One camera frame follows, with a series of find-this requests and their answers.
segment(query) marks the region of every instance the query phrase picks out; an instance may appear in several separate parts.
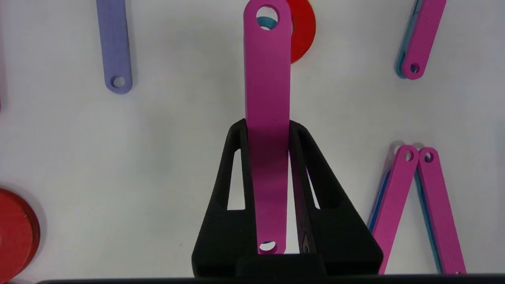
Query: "red circular piece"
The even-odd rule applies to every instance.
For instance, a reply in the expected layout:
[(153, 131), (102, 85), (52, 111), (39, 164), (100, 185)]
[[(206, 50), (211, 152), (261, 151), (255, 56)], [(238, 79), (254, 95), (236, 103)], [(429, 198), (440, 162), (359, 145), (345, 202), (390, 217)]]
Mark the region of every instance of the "red circular piece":
[(37, 216), (21, 197), (0, 188), (0, 283), (23, 271), (37, 252)]
[(287, 0), (291, 8), (291, 63), (300, 60), (316, 37), (316, 16), (308, 0)]

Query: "white surface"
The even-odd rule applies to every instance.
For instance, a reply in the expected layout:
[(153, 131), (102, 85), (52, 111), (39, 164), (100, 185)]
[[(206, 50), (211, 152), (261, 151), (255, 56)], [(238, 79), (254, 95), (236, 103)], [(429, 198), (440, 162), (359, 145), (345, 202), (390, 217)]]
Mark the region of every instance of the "white surface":
[[(103, 82), (94, 0), (0, 1), (0, 184), (42, 226), (15, 282), (192, 276), (225, 135), (244, 117), (246, 2), (127, 0), (135, 83), (119, 96)], [(505, 2), (449, 0), (418, 81), (393, 70), (414, 0), (312, 4), (291, 117), (361, 216), (393, 140), (435, 147), (468, 272), (504, 272)], [(387, 272), (435, 272), (413, 190)]]

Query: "hole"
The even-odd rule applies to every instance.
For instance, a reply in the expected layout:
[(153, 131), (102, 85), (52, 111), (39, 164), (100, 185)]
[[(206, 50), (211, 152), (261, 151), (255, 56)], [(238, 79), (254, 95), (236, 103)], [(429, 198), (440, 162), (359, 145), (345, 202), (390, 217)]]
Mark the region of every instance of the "hole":
[(427, 152), (426, 155), (424, 155), (424, 160), (426, 163), (433, 162), (433, 155), (430, 152)]
[(307, 171), (307, 176), (309, 177), (309, 183), (311, 185), (312, 199), (314, 199), (314, 205), (316, 206), (317, 209), (321, 209), (321, 207), (319, 206), (319, 201), (317, 200), (316, 192), (314, 191), (314, 186), (312, 185), (311, 175), (309, 175), (309, 171)]
[(405, 160), (406, 161), (412, 161), (414, 158), (414, 153), (412, 153), (412, 151), (407, 151), (407, 153), (405, 153)]
[(228, 195), (228, 210), (244, 210), (244, 183), (242, 180), (242, 157), (240, 149), (233, 156), (231, 169), (230, 194)]
[(279, 15), (272, 6), (261, 7), (256, 13), (256, 18), (258, 25), (264, 30), (273, 30), (279, 23)]
[(114, 88), (121, 88), (125, 85), (125, 78), (121, 76), (114, 76), (111, 79), (111, 84)]
[(419, 72), (419, 64), (412, 63), (411, 64), (411, 71), (412, 71), (412, 73), (417, 74)]
[(257, 17), (258, 25), (264, 30), (273, 30), (277, 22), (270, 17)]
[(263, 252), (275, 252), (277, 244), (274, 241), (264, 241), (260, 245), (260, 250)]

